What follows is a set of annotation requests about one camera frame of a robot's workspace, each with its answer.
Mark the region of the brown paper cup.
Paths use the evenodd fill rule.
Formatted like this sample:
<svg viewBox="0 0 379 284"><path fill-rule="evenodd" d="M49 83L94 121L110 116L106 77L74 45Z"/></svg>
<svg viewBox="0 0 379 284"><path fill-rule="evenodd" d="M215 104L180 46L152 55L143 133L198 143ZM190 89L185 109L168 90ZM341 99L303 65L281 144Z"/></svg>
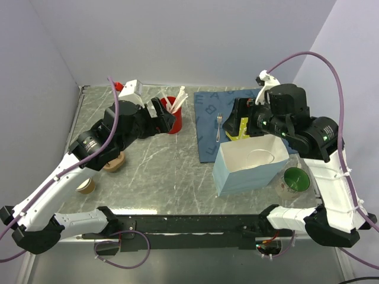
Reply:
<svg viewBox="0 0 379 284"><path fill-rule="evenodd" d="M95 187L95 182L92 180L92 178L89 178L85 180L83 183L81 183L79 187L77 187L76 191L83 195L87 195L92 193L95 190Z"/></svg>

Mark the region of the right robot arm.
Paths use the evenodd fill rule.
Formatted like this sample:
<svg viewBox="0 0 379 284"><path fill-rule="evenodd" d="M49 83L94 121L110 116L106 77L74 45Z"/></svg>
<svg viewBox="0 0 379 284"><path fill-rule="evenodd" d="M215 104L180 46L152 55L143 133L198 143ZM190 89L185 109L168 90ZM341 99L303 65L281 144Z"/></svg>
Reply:
<svg viewBox="0 0 379 284"><path fill-rule="evenodd" d="M338 154L338 125L328 117L312 117L306 91L295 84L277 85L256 98L236 98L223 129L238 134L240 120L248 118L250 137L274 135L288 142L309 167L319 189L322 204L315 208L285 208L271 205L259 215L259 230L271 236L287 229L307 233L322 246L351 248L359 240L359 230L369 230L376 216L359 214L348 174Z"/></svg>

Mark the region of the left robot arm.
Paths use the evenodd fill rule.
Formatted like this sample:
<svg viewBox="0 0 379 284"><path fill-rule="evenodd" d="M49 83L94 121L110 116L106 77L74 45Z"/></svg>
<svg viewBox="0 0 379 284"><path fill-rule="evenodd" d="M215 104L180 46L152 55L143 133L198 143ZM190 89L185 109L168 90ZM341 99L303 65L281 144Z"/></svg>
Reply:
<svg viewBox="0 0 379 284"><path fill-rule="evenodd" d="M60 240L82 234L112 237L118 219L106 206L84 213L60 214L68 197L130 144L140 138L168 133L176 120L158 98L147 106L121 100L108 107L102 119L78 135L50 176L24 201L3 206L1 220L13 230L16 245L33 254L50 250Z"/></svg>

